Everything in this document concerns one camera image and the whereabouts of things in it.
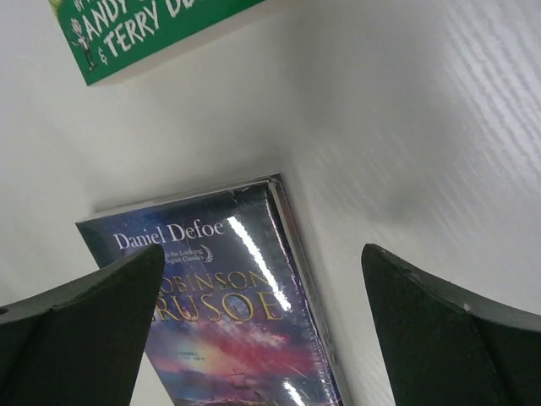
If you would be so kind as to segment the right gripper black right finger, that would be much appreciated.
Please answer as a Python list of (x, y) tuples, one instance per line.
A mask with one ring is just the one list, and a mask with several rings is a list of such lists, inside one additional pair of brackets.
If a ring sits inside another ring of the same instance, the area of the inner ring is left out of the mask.
[(538, 405), (540, 317), (422, 271), (377, 244), (363, 278), (398, 405)]

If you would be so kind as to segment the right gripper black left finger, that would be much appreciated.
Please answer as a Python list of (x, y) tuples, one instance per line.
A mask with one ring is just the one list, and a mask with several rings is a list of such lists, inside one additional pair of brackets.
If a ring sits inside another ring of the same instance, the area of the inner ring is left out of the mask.
[(1, 308), (3, 405), (128, 405), (164, 271), (154, 244)]

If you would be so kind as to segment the dark Robinson Crusoe book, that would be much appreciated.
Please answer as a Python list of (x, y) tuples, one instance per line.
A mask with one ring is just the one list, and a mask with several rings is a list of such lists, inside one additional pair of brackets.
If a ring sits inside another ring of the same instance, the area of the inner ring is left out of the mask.
[(176, 405), (350, 405), (281, 175), (77, 223), (104, 267), (165, 253), (145, 348)]

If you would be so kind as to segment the green Storey Treehouse book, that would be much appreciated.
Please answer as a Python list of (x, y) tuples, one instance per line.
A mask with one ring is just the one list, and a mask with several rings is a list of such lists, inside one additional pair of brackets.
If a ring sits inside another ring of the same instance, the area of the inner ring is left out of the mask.
[(272, 1), (52, 1), (88, 86), (113, 83), (214, 41)]

